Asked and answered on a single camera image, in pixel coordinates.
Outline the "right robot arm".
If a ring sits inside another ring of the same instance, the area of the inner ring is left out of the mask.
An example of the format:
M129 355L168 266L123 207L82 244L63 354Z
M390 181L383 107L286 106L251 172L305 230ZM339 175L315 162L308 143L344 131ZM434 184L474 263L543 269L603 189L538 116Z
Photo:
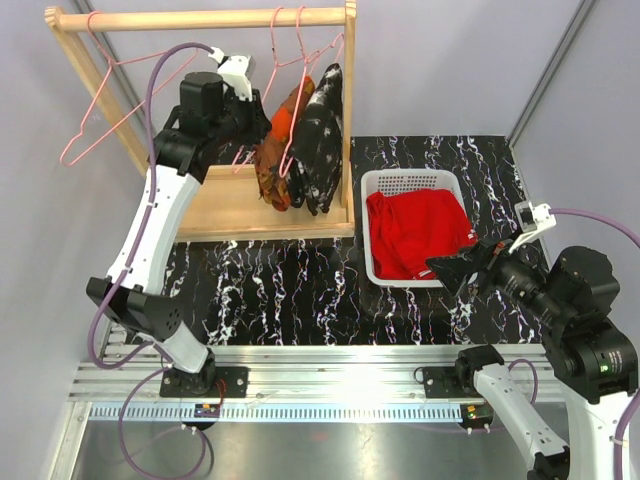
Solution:
M464 349L454 364L456 389L480 395L499 415L528 478L624 478L627 429L639 406L639 357L608 317L620 286L607 256L567 247L544 272L504 243L480 241L426 264L450 293L476 279L480 292L500 291L544 327L542 346L568 414L567 441L514 386L495 347Z

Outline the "red trousers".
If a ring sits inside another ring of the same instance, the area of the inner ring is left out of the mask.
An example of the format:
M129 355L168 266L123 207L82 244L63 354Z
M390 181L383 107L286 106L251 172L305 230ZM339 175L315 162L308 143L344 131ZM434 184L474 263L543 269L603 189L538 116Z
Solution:
M375 275L383 280L433 280L425 264L474 245L477 235L448 190L422 189L366 199Z

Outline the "orange patterned trousers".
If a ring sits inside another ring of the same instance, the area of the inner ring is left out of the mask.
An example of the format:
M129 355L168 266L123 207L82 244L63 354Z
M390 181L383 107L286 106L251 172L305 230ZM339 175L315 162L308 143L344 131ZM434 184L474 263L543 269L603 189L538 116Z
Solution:
M300 112L306 105L315 90L313 79L308 76L301 97ZM291 114L294 111L298 86L280 104L271 118L272 129L261 145L254 148L254 170L258 182L259 194L264 202L276 211L284 212L291 206L291 197L288 193L286 180L278 174L278 168L284 148L288 142Z

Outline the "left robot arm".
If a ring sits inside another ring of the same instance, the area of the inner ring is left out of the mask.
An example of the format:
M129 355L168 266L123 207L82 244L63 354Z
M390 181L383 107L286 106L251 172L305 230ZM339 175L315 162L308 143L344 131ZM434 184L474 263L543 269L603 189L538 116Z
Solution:
M158 346L170 361L166 381L205 397L217 383L215 356L192 333L180 302L162 295L164 271L182 219L222 144L257 143L271 128L247 74L193 72L179 103L153 139L145 190L117 261L86 292L100 314Z

